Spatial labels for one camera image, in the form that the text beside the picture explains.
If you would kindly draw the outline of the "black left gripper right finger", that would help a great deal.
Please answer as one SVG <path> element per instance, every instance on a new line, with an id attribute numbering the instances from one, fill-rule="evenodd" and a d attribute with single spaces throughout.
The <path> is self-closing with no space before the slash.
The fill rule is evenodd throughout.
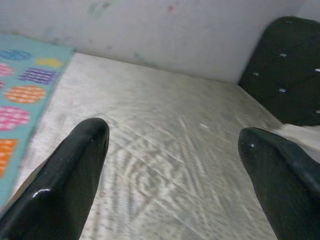
<path id="1" fill-rule="evenodd" d="M 238 137 L 240 160 L 279 240 L 320 238 L 320 164 L 298 144 L 256 127 Z"/>

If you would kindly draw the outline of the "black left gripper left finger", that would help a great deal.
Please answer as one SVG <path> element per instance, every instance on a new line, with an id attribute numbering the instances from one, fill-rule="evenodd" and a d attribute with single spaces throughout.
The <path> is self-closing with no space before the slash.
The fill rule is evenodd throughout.
<path id="1" fill-rule="evenodd" d="M 97 193 L 109 137 L 105 120 L 81 121 L 4 206 L 1 239 L 79 239 Z"/>

